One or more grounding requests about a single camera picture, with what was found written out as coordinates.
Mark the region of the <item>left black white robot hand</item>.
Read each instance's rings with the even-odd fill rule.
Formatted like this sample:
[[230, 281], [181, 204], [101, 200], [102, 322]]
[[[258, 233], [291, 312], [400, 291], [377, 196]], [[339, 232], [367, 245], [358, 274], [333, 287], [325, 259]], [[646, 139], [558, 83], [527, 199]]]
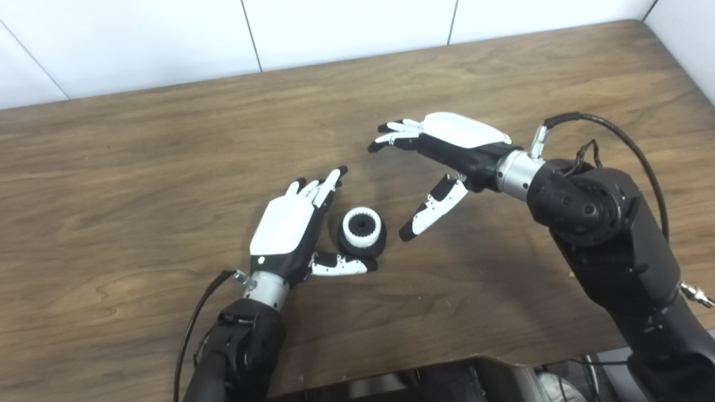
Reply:
[[311, 275], [348, 276], [377, 271], [378, 263], [347, 253], [317, 249], [323, 221], [348, 168], [338, 167], [323, 180], [293, 181], [286, 193], [268, 203], [250, 242], [250, 272], [267, 272], [290, 288]]

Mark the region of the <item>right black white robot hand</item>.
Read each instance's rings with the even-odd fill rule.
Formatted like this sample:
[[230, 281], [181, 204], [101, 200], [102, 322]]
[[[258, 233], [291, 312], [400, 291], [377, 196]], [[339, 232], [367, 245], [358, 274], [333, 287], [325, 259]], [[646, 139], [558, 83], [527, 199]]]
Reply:
[[409, 242], [452, 211], [468, 193], [497, 192], [498, 168], [521, 148], [495, 127], [450, 112], [435, 112], [422, 121], [402, 119], [378, 127], [380, 136], [369, 153], [385, 147], [417, 152], [455, 171], [445, 175], [401, 227], [401, 240]]

